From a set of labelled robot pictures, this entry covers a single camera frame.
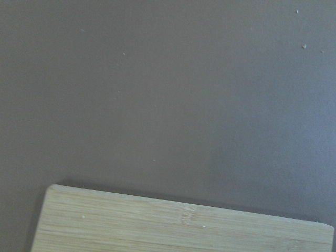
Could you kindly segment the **bamboo cutting board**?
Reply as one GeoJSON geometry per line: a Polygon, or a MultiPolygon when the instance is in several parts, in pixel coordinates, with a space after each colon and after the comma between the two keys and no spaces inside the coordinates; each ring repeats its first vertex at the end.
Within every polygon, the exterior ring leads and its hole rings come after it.
{"type": "Polygon", "coordinates": [[[331,251],[334,228],[63,185],[47,188],[32,251],[331,251]]]}

